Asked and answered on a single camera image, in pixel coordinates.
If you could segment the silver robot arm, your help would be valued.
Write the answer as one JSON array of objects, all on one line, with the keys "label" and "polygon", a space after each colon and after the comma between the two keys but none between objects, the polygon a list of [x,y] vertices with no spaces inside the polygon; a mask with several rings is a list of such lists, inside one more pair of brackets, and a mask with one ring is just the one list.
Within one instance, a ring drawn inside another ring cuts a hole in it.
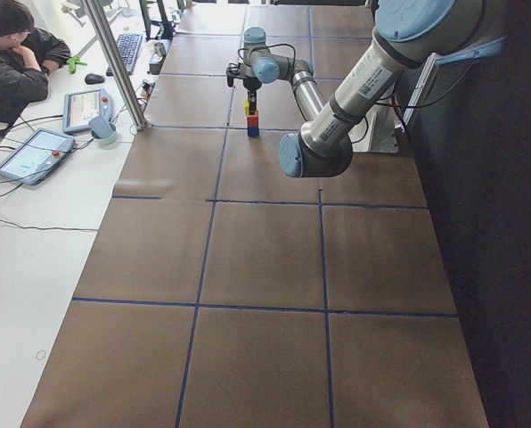
[{"label": "silver robot arm", "polygon": [[281,168],[288,177],[335,177],[352,160],[350,131],[405,70],[419,68],[431,54],[457,61],[496,56],[507,11],[505,1],[380,1],[369,48],[328,100],[308,62],[272,53],[265,31],[252,27],[244,33],[240,62],[226,69],[227,84],[242,80],[255,111],[262,85],[289,82],[305,123],[282,138]]}]

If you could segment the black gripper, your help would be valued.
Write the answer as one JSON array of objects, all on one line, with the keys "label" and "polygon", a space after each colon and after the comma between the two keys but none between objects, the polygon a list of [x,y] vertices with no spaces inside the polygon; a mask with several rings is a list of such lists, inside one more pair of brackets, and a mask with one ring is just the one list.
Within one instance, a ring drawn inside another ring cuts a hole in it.
[{"label": "black gripper", "polygon": [[246,112],[257,110],[257,90],[261,87],[261,82],[255,77],[244,77],[243,86],[247,91]]}]

